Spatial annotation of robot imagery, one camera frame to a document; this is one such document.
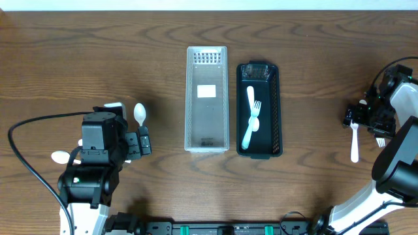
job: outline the wooden table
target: wooden table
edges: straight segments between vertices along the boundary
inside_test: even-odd
[[[58,234],[59,205],[11,151],[17,121],[121,101],[147,109],[153,153],[120,173],[111,213],[145,220],[277,221],[313,217],[371,178],[381,149],[361,129],[361,161],[349,159],[349,102],[362,98],[388,62],[418,54],[416,12],[7,12],[0,18],[0,234]],[[231,148],[222,155],[184,151],[186,48],[228,47]],[[284,154],[239,157],[236,73],[265,59],[281,70]],[[417,68],[414,61],[403,63]],[[82,117],[40,121],[14,137],[26,159],[56,188]],[[385,219],[393,234],[415,234],[418,210]]]

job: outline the white wall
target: white wall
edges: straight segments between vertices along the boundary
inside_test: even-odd
[[[0,0],[8,10],[418,10],[418,0]]]

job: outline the white label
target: white label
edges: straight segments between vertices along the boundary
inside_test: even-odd
[[[197,98],[215,98],[216,86],[215,85],[198,85],[197,86]]]

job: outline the black tray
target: black tray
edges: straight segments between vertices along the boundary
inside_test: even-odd
[[[254,87],[254,99],[261,101],[260,128],[252,132],[248,149],[241,148],[248,128],[251,110],[247,87]],[[279,69],[266,62],[250,61],[236,68],[236,151],[253,159],[279,157],[283,153],[281,141],[281,115]]]

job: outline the green strip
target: green strip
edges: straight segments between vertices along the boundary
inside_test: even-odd
[[[264,231],[266,232],[266,235],[274,235],[273,226],[264,227]]]
[[[181,226],[180,227],[180,235],[189,235],[189,227],[188,226]]]

